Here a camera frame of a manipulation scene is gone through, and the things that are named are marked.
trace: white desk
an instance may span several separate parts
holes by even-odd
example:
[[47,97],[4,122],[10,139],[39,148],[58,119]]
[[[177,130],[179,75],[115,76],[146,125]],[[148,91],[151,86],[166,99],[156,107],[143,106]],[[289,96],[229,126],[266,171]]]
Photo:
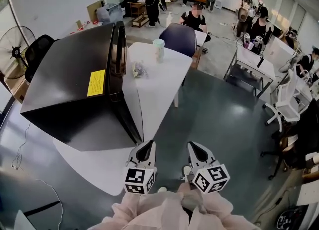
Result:
[[297,78],[296,90],[300,93],[300,95],[297,96],[300,99],[300,102],[307,107],[313,98],[310,93],[310,88],[300,77]]
[[237,64],[243,68],[246,68],[248,71],[251,71],[262,78],[263,81],[266,81],[267,84],[262,87],[262,90],[257,95],[259,98],[264,91],[269,87],[269,85],[276,80],[274,66],[271,62],[264,60],[260,67],[258,68],[257,65],[260,62],[260,56],[254,54],[253,52],[245,49],[242,46],[237,47],[235,55],[227,69],[227,72],[224,76],[224,80],[227,79],[228,75],[230,74],[233,65]]
[[[128,49],[131,61],[143,61],[148,78],[137,78],[142,109],[144,140],[152,139],[164,119],[192,59],[165,48],[164,62],[157,64],[150,44],[134,43]],[[122,171],[132,148],[80,152],[54,139],[54,145],[68,164],[101,190],[116,196],[123,189]]]
[[201,31],[195,30],[197,45],[200,47],[204,46],[205,40],[207,38],[207,34]]

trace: cable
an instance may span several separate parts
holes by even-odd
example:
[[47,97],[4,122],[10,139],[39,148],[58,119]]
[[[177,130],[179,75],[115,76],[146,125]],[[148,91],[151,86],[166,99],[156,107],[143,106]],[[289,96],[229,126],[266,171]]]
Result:
[[31,122],[29,123],[29,126],[26,128],[26,130],[25,130],[25,132],[24,132],[24,143],[19,147],[19,149],[18,149],[18,151],[17,151],[17,153],[16,153],[16,157],[15,157],[15,159],[14,159],[14,160],[12,161],[12,163],[11,163],[11,166],[12,166],[13,168],[15,168],[16,170],[22,169],[29,177],[31,177],[31,178],[33,178],[33,179],[35,179],[35,180],[37,180],[37,181],[41,181],[41,182],[45,183],[46,185],[48,185],[49,187],[52,188],[52,190],[53,190],[54,193],[56,194],[56,196],[57,196],[57,198],[58,198],[58,200],[60,201],[60,204],[61,204],[61,210],[62,210],[62,212],[61,212],[60,222],[59,222],[59,224],[58,224],[58,230],[60,230],[60,225],[61,225],[61,223],[62,223],[62,218],[63,218],[63,214],[64,214],[64,209],[63,209],[62,201],[61,201],[61,199],[60,199],[60,197],[59,197],[57,191],[54,189],[54,187],[53,187],[52,185],[48,184],[48,183],[45,182],[44,180],[36,179],[36,178],[32,177],[32,176],[31,176],[28,172],[26,172],[26,171],[24,170],[24,168],[22,168],[22,166],[21,166],[21,163],[22,163],[22,153],[20,153],[20,150],[21,150],[21,148],[27,143],[27,135],[28,135],[28,133],[29,133],[30,125],[31,125]]
[[[254,224],[258,223],[258,220],[260,219],[260,217],[261,217],[262,215],[264,215],[264,214],[266,214],[266,213],[272,211],[278,204],[280,204],[280,202],[282,201],[282,199],[283,199],[283,197],[284,197],[284,195],[285,195],[286,192],[289,193],[290,191],[289,191],[288,189],[286,189],[286,190],[283,192],[282,196],[279,197],[279,198],[276,200],[275,204],[274,204],[270,209],[268,209],[268,210],[266,210],[265,212],[261,213],[261,214],[257,217],[257,219],[255,220],[255,223],[254,223]],[[289,194],[288,194],[288,207],[290,207]]]
[[26,130],[24,132],[24,143],[19,147],[19,149],[18,149],[18,151],[16,153],[16,156],[15,156],[15,159],[11,163],[11,166],[13,168],[15,168],[16,170],[18,170],[20,168],[20,165],[22,163],[22,154],[20,153],[20,150],[26,144],[26,138],[27,138],[27,134],[29,132],[30,125],[31,125],[31,122],[29,123],[28,128],[26,128]]

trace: yellow label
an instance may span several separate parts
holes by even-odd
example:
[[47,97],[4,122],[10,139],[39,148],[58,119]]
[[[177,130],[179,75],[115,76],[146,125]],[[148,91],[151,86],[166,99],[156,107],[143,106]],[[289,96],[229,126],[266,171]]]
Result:
[[105,70],[99,70],[91,73],[90,83],[88,88],[88,97],[103,93]]

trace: electric fan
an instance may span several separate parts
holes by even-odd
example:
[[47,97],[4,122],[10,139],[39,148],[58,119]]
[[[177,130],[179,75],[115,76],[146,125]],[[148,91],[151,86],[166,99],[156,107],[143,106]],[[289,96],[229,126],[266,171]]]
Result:
[[3,35],[0,40],[0,71],[5,78],[17,79],[25,74],[24,53],[34,41],[34,34],[24,26],[13,27]]

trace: black and white marker cube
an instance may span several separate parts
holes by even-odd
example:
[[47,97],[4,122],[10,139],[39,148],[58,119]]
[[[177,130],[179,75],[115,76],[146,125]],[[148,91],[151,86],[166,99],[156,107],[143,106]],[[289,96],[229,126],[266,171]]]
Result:
[[224,164],[199,169],[193,183],[205,194],[221,191],[230,176]]
[[155,170],[149,168],[124,169],[124,189],[128,193],[146,195],[155,182]]

